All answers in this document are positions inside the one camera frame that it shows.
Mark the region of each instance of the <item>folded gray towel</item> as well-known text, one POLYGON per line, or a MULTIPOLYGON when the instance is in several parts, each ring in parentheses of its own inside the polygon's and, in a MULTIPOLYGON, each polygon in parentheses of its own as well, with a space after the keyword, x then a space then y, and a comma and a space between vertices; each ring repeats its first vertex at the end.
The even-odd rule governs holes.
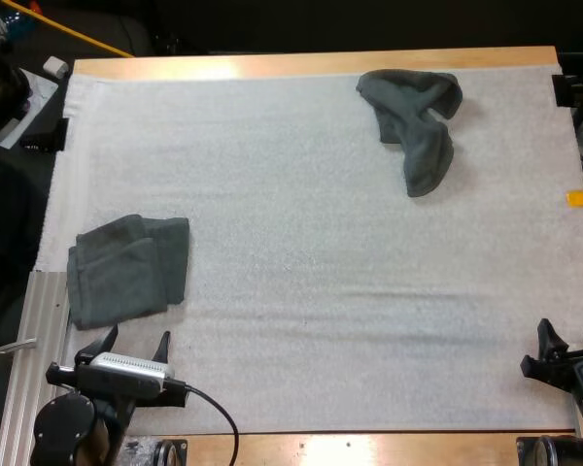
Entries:
POLYGON ((184 301, 188 270, 189 223, 187 218, 154 220, 143 218, 147 236, 154 239, 159 265, 164 277, 166 301, 184 301))
POLYGON ((407 70, 377 70, 362 75, 357 91, 378 118, 380 140, 401 144, 410 197, 423 196, 442 181, 453 158, 447 126, 428 112, 451 118, 463 100, 455 76, 407 70))
POLYGON ((188 253, 186 218, 124 216, 78 235, 67 264, 73 322, 96 328, 181 303, 188 253))
POLYGON ((144 238, 79 267, 81 329, 166 311, 154 240, 144 238))

